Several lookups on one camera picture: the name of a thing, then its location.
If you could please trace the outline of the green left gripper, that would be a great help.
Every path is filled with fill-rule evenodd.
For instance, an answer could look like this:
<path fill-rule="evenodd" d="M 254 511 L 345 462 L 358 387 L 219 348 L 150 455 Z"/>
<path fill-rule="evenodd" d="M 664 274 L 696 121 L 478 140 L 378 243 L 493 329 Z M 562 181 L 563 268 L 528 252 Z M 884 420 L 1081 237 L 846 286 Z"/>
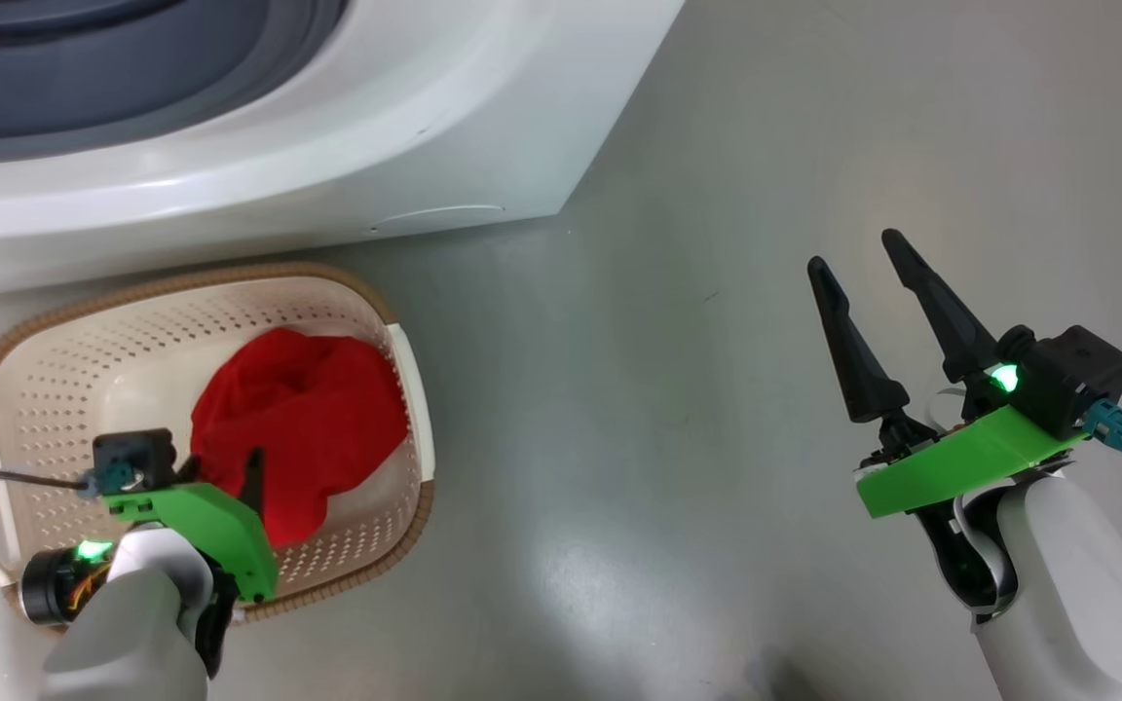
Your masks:
<path fill-rule="evenodd" d="M 159 523 L 233 577 L 245 603 L 272 602 L 278 568 L 259 515 L 264 513 L 264 456 L 252 448 L 243 462 L 240 500 L 214 485 L 171 485 L 150 492 L 105 496 L 117 520 Z"/>

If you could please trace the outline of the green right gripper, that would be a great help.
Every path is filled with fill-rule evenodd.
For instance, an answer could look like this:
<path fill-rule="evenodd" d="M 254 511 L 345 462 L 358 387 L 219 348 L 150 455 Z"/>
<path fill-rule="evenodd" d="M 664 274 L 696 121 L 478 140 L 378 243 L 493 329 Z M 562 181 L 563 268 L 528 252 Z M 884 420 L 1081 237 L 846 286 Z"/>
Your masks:
<path fill-rule="evenodd" d="M 997 365 L 996 342 L 980 319 L 932 270 L 895 228 L 881 242 L 904 287 L 916 294 L 942 353 L 949 382 L 985 373 Z M 855 424 L 899 416 L 909 403 L 900 382 L 891 379 L 850 319 L 850 303 L 828 262 L 807 262 L 816 310 L 833 358 L 847 416 Z M 863 473 L 856 492 L 870 516 L 909 513 L 1001 482 L 1073 448 L 1082 433 L 1056 439 L 1012 407 L 997 409 L 967 427 L 944 436 L 890 465 Z"/>

